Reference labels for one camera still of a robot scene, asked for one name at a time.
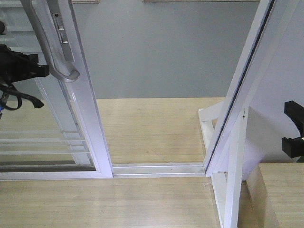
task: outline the wooden edge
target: wooden edge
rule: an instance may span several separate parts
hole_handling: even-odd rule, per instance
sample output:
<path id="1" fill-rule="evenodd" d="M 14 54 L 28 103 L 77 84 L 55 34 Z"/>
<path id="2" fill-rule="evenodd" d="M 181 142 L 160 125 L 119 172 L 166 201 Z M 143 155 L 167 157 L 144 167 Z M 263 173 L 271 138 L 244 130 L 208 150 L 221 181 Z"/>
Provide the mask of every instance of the wooden edge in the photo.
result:
<path id="1" fill-rule="evenodd" d="M 279 228 L 259 166 L 249 175 L 247 187 L 259 227 Z"/>
<path id="2" fill-rule="evenodd" d="M 216 172 L 211 176 L 215 202 L 218 209 L 220 227 L 224 227 L 227 180 L 224 172 Z"/>

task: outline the wooden floor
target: wooden floor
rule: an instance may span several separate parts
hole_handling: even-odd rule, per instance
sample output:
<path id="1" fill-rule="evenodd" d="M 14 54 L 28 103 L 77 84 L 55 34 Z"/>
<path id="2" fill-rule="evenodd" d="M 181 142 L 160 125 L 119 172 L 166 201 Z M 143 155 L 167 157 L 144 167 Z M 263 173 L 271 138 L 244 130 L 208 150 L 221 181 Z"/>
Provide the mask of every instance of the wooden floor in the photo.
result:
<path id="1" fill-rule="evenodd" d="M 223 98 L 98 100 L 114 163 L 200 162 L 197 111 Z M 40 110 L 7 130 L 56 129 Z M 242 185 L 238 228 L 257 228 Z M 220 228 L 209 178 L 0 182 L 0 227 Z"/>
<path id="2" fill-rule="evenodd" d="M 238 228 L 257 228 L 242 185 Z M 0 182 L 6 228 L 220 228 L 209 178 Z"/>
<path id="3" fill-rule="evenodd" d="M 223 98 L 98 99 L 114 164 L 202 162 L 198 109 Z"/>

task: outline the glass pane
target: glass pane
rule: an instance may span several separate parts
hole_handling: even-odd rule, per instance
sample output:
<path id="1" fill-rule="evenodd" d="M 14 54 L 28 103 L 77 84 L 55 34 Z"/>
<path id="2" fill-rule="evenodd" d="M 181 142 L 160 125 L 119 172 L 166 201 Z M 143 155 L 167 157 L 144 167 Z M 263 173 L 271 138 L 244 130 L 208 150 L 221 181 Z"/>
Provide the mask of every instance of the glass pane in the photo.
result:
<path id="1" fill-rule="evenodd" d="M 6 34 L 0 43 L 12 51 L 37 54 L 46 64 L 33 28 L 21 4 L 0 7 Z M 34 108 L 27 100 L 16 111 L 3 110 L 0 119 L 0 169 L 2 171 L 95 170 L 85 138 L 62 83 L 52 75 L 15 82 L 22 93 L 40 99 Z M 8 106 L 16 107 L 15 97 Z"/>
<path id="2" fill-rule="evenodd" d="M 113 163 L 202 162 L 198 109 L 224 99 L 257 6 L 74 6 Z"/>

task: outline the light wood laminate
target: light wood laminate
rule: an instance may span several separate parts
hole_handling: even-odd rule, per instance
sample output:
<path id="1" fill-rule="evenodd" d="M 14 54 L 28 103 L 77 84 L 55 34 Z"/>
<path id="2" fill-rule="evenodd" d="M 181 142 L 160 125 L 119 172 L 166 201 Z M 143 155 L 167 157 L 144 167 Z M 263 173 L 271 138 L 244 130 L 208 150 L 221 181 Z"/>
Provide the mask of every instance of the light wood laminate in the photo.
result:
<path id="1" fill-rule="evenodd" d="M 223 99 L 98 99 L 112 162 L 203 161 L 198 109 Z"/>
<path id="2" fill-rule="evenodd" d="M 303 163 L 261 163 L 247 183 L 260 228 L 303 227 Z"/>
<path id="3" fill-rule="evenodd" d="M 209 178 L 0 182 L 1 227 L 219 228 Z"/>
<path id="4" fill-rule="evenodd" d="M 238 228 L 258 228 L 257 217 L 253 211 L 253 206 L 245 181 L 241 185 L 241 197 L 239 200 Z"/>

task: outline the metal bar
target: metal bar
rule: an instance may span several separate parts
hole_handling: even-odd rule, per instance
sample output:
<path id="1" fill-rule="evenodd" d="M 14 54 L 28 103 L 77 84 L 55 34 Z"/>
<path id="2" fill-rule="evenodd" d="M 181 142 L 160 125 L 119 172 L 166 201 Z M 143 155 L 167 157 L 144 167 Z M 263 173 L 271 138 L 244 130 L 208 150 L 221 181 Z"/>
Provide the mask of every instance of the metal bar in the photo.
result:
<path id="1" fill-rule="evenodd" d="M 116 164 L 114 178 L 160 178 L 160 177 L 204 177 L 201 162 L 164 164 Z M 105 178 L 98 171 L 78 172 L 6 172 L 0 173 L 0 180 L 51 180 Z"/>
<path id="2" fill-rule="evenodd" d="M 33 32 L 33 28 L 30 26 L 7 26 L 8 32 Z"/>
<path id="3" fill-rule="evenodd" d="M 70 166 L 48 166 L 48 167 L 23 167 L 23 168 L 7 168 L 3 169 L 0 167 L 0 172 L 2 173 L 33 173 L 33 172 L 81 172 L 81 171 L 95 171 L 93 166 L 79 166 L 79 165 L 70 165 Z"/>
<path id="4" fill-rule="evenodd" d="M 13 169 L 30 169 L 30 168 L 65 168 L 65 167 L 78 167 L 79 165 L 75 165 L 75 164 L 43 164 L 42 165 L 0 165 L 0 170 L 11 170 L 13 171 Z"/>
<path id="5" fill-rule="evenodd" d="M 0 143 L 56 143 L 56 142 L 83 142 L 84 138 L 22 138 L 22 139 L 0 139 Z"/>
<path id="6" fill-rule="evenodd" d="M 79 127 L 84 133 L 88 149 L 96 170 L 104 177 L 112 177 L 112 163 L 108 150 L 102 121 L 97 107 L 93 86 L 89 77 L 88 67 L 80 42 L 76 18 L 70 1 L 60 1 L 62 8 L 71 9 L 71 18 L 65 18 L 67 24 L 66 34 L 73 50 L 75 64 L 80 72 L 81 80 L 73 83 L 64 83 L 65 91 L 69 94 L 71 105 L 79 120 Z"/>
<path id="7" fill-rule="evenodd" d="M 25 169 L 42 167 L 70 167 L 76 166 L 74 161 L 11 161 L 0 162 L 0 169 Z"/>
<path id="8" fill-rule="evenodd" d="M 22 52 L 22 53 L 40 53 L 42 52 L 38 47 L 10 47 L 12 51 Z"/>
<path id="9" fill-rule="evenodd" d="M 21 3 L 18 1 L 0 1 L 0 8 L 20 8 L 22 7 Z"/>
<path id="10" fill-rule="evenodd" d="M 60 133 L 78 133 L 78 132 L 59 131 L 59 130 L 0 131 L 0 134 L 60 134 Z"/>
<path id="11" fill-rule="evenodd" d="M 66 90 L 63 82 L 59 81 L 59 84 L 61 86 L 61 90 L 62 90 L 62 93 L 63 93 L 63 95 L 65 97 L 65 100 L 67 101 L 66 104 L 67 104 L 67 106 L 68 106 L 68 108 L 69 108 L 69 110 L 71 112 L 72 119 L 75 121 L 74 126 L 78 130 L 79 137 L 83 137 L 83 131 L 81 130 L 81 128 L 77 124 L 79 122 L 79 120 L 77 119 L 77 115 L 75 114 L 75 111 L 73 109 L 73 105 L 70 102 L 71 97 L 67 94 L 67 92 L 66 92 L 67 90 Z M 64 120 L 64 121 L 61 120 L 60 124 L 67 125 L 66 120 Z M 70 137 L 73 137 L 73 134 L 65 133 L 64 137 L 65 138 L 70 138 Z M 69 145 L 70 150 L 73 150 L 75 148 L 75 145 L 77 145 L 77 144 L 76 143 L 71 143 Z M 83 147 L 84 147 L 84 149 L 88 149 L 88 146 L 87 146 L 86 143 L 83 144 Z M 73 156 L 74 161 L 75 161 L 76 164 L 79 164 L 79 165 L 88 165 L 88 164 L 91 164 L 91 165 L 93 165 L 93 162 L 91 160 L 91 156 L 88 156 L 87 154 L 73 154 L 72 156 Z"/>
<path id="12" fill-rule="evenodd" d="M 227 141 L 222 149 L 220 158 L 218 159 L 217 165 L 214 167 L 214 172 L 227 172 L 228 163 L 229 163 L 229 147 L 230 147 L 230 137 L 227 138 Z"/>
<path id="13" fill-rule="evenodd" d="M 73 151 L 0 151 L 0 155 L 45 155 L 45 154 L 74 154 L 90 153 L 86 150 Z"/>
<path id="14" fill-rule="evenodd" d="M 115 178 L 147 177 L 204 177 L 202 163 L 117 164 L 113 165 Z"/>
<path id="15" fill-rule="evenodd" d="M 239 114 L 231 132 L 224 228 L 237 228 L 238 226 L 247 119 L 248 108 L 245 108 Z"/>
<path id="16" fill-rule="evenodd" d="M 22 147 L 23 149 L 27 150 L 27 147 L 54 147 L 54 146 L 63 146 L 63 147 L 67 147 L 67 144 L 65 142 L 57 142 L 56 144 L 54 144 L 54 142 L 37 142 L 37 143 L 0 143 L 0 148 L 1 147 Z"/>

